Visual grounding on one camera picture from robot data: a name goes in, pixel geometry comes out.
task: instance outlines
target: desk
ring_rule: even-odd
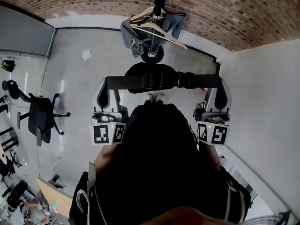
[[[2,162],[3,162],[5,165],[8,164],[8,161],[7,161],[7,159],[6,159],[6,156],[5,156],[5,154],[4,154],[4,150],[3,150],[3,147],[2,147],[2,146],[0,146],[0,158],[1,158]]]
[[[47,202],[49,204],[56,202],[57,211],[60,214],[69,217],[73,198],[65,194],[64,192],[59,191],[55,186],[46,182],[42,178],[37,178],[37,183],[42,190],[42,193]]]

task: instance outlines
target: shoe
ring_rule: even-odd
[[[153,95],[151,93],[147,94],[146,101],[150,101],[151,103],[153,102]]]
[[[159,94],[158,96],[157,96],[157,98],[156,98],[156,102],[158,102],[158,101],[162,101],[163,103],[165,103],[165,96],[164,96],[164,94]]]

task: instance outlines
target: arched brick ceiling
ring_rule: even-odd
[[[153,0],[2,0],[44,19],[78,14],[130,16]],[[187,13],[184,30],[240,51],[300,38],[300,0],[167,0]]]

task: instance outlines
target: hanging clothes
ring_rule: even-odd
[[[125,47],[131,49],[135,58],[144,54],[144,47],[150,49],[149,43],[146,41],[150,41],[151,36],[148,33],[134,30],[130,26],[130,18],[121,23],[121,33]]]
[[[184,23],[185,17],[180,15],[170,15],[166,14],[165,18],[163,18],[162,30],[165,32],[169,32],[172,30],[172,36],[174,38],[178,38],[182,25]],[[121,24],[121,33],[124,41],[124,45],[126,48],[130,48],[133,56],[136,58],[144,54],[145,47],[150,49],[151,44],[151,34],[135,30],[130,26],[130,18],[123,21]],[[156,50],[163,44],[164,39],[160,39],[157,45]]]

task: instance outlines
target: concrete floor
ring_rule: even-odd
[[[84,61],[82,52],[87,49],[91,58]],[[213,74],[216,71],[213,59],[202,53],[186,51],[168,42],[164,44],[164,51],[161,63],[176,71],[196,74]],[[106,76],[124,75],[133,64],[141,61],[124,47],[120,32],[94,29],[58,30],[47,66],[44,59],[21,58],[11,79],[27,94],[31,92],[38,96],[41,92],[44,97],[52,99],[55,93],[60,93],[55,110],[60,114],[70,112],[71,117],[56,119],[59,128],[65,132],[64,136],[59,136],[53,129],[51,142],[37,147],[35,136],[28,131],[28,119],[22,120],[20,130],[16,128],[17,112],[26,113],[29,104],[20,99],[12,101],[23,107],[10,104],[9,120],[20,141],[15,150],[23,164],[16,177],[25,177],[31,190],[36,192],[35,177],[49,179],[58,174],[67,186],[65,192],[73,195],[82,172],[88,170],[88,163],[93,162],[102,148],[92,146],[89,133],[91,97],[96,86]],[[200,89],[179,88],[162,93],[166,96],[166,103],[175,104],[195,127],[193,111],[196,103],[203,101],[205,93]],[[126,90],[120,91],[120,97],[129,113],[145,101],[145,94],[130,94]]]

